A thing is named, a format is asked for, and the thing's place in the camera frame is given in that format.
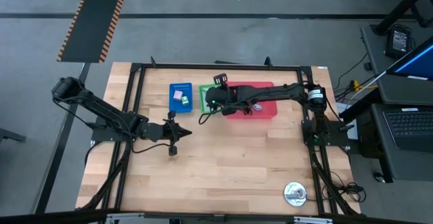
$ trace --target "wooden tabletop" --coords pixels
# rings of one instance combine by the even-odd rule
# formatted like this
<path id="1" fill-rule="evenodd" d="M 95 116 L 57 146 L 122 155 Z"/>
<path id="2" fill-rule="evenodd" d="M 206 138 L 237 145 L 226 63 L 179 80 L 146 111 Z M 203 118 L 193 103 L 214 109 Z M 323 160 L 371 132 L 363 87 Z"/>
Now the wooden tabletop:
<path id="1" fill-rule="evenodd" d="M 122 108 L 131 63 L 113 63 L 104 100 Z M 327 90 L 335 106 L 329 72 L 312 67 L 313 79 Z M 271 81 L 275 86 L 296 83 L 295 72 L 225 70 L 229 81 Z M 148 68 L 145 71 L 139 113 L 151 122 L 163 124 L 168 112 L 168 86 L 193 84 L 193 111 L 177 114 L 176 122 L 192 131 L 177 142 L 178 154 L 169 156 L 167 147 L 131 154 L 123 192 L 122 210 L 137 212 L 191 212 L 264 215 L 316 215 L 316 201 L 292 207 L 283 198 L 284 187 L 293 181 L 305 186 L 308 198 L 315 199 L 308 150 L 303 144 L 300 121 L 302 107 L 295 101 L 277 102 L 278 114 L 271 120 L 230 120 L 215 114 L 204 125 L 199 85 L 213 83 L 222 70 Z M 138 76 L 135 76 L 129 109 L 133 107 Z M 330 120 L 336 120 L 328 108 Z M 155 143 L 137 140 L 136 150 Z M 104 142 L 89 155 L 76 206 L 83 206 L 106 179 L 113 149 Z M 347 155 L 327 147 L 330 169 L 348 183 L 353 181 Z M 113 207 L 117 182 L 113 185 Z M 359 205 L 343 197 L 359 212 Z"/>

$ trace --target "gray floor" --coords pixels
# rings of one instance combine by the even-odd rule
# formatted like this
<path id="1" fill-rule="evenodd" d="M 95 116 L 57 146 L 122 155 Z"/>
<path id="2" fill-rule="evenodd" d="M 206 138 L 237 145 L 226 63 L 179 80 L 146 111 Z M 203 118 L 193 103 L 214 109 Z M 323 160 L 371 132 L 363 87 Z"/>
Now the gray floor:
<path id="1" fill-rule="evenodd" d="M 385 14 L 400 0 L 126 0 L 123 13 L 286 13 Z M 75 12 L 79 0 L 0 0 L 0 12 Z M 93 64 L 87 87 L 102 96 L 111 63 L 199 62 L 215 60 L 262 64 L 320 65 L 338 76 L 365 54 L 362 25 L 377 20 L 120 20 L 105 64 Z M 64 112 L 50 100 L 61 76 L 78 76 L 82 64 L 55 58 L 70 20 L 0 19 L 0 127 L 27 135 L 26 143 L 0 145 L 0 215 L 32 211 Z M 343 77 L 363 81 L 361 66 Z M 94 116 L 79 110 L 86 120 Z M 91 131 L 75 122 L 56 179 L 48 211 L 72 210 L 83 174 Z M 378 162 L 352 160 L 355 181 L 368 198 L 361 204 L 370 217 L 431 222 L 433 183 L 371 178 Z"/>

